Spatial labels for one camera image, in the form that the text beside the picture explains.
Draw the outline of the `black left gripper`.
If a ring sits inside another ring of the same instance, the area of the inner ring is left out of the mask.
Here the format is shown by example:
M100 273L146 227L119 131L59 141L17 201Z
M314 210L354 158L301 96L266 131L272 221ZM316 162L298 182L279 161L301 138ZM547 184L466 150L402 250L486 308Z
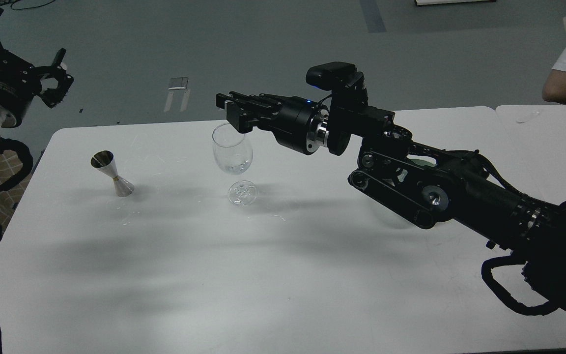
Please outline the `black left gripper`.
M65 48L61 48L50 65L34 67L4 50L0 41L0 115L4 117L3 128L18 127L35 96L50 109L63 101L74 82L63 67L66 52ZM42 82L47 79L54 79L56 87L43 88Z

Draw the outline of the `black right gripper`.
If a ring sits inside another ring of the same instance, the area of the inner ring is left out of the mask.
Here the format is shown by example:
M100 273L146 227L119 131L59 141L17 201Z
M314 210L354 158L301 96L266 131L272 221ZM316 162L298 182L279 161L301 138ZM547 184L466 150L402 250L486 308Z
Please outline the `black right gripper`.
M277 143L305 155L328 147L328 108L310 99L273 94L218 93L215 105L240 134L258 128L271 132Z

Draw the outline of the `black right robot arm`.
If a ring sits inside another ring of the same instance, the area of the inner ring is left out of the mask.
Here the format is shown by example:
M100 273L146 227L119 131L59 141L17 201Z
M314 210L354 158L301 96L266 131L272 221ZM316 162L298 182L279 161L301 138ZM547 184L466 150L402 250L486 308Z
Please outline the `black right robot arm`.
M510 310L566 311L566 201L534 199L501 177L478 150L444 150L413 141L391 111L371 107L365 89L333 89L331 105L297 96L217 94L216 106L241 134L271 132L279 144L341 155L362 138L348 183L411 224L430 229L456 220L510 250L481 265L481 277Z

